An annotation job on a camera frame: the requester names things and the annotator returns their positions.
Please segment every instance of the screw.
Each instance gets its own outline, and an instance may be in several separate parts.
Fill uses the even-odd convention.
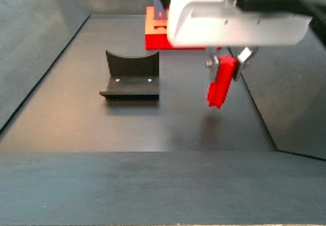
[[[205,64],[206,64],[207,67],[211,67],[213,66],[213,61],[211,60],[206,60]]]

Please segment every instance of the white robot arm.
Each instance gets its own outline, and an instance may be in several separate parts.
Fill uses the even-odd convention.
[[[169,40],[177,47],[294,45],[312,17],[290,12],[245,12],[237,0],[171,0]]]

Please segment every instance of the black holder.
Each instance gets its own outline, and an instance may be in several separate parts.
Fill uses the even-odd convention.
[[[111,99],[159,98],[159,51],[143,57],[123,57],[106,51],[110,70],[107,91],[100,92]]]

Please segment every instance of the black cable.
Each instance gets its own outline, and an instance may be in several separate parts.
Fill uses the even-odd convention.
[[[298,3],[298,5],[310,12],[312,16],[314,19],[317,19],[320,21],[320,23],[324,25],[324,27],[326,28],[326,15],[324,13],[324,11],[314,7],[310,3],[308,3],[306,0],[293,0]]]

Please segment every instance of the red mount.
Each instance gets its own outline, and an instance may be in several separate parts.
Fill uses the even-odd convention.
[[[155,7],[147,7],[146,17],[146,49],[147,50],[198,50],[203,47],[173,47],[167,38],[167,19],[155,19]]]

